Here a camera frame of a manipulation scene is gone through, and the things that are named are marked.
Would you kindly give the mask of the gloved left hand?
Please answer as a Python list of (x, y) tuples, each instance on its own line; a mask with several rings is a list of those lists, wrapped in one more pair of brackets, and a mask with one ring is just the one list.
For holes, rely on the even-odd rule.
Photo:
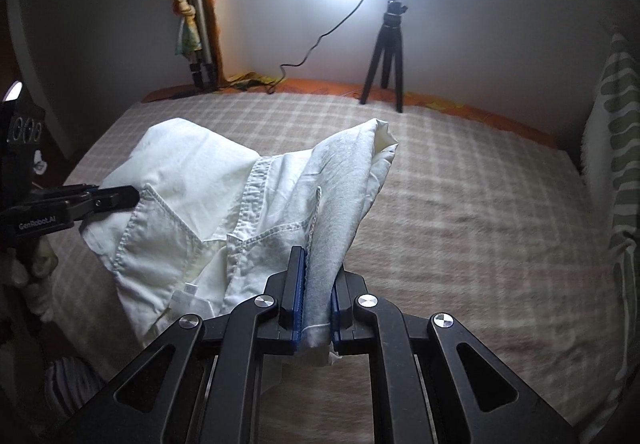
[(50, 319), (52, 305), (52, 274), (58, 267), (56, 255), (49, 238), (28, 239), (10, 249), (12, 279), (21, 290), (29, 312), (41, 320)]

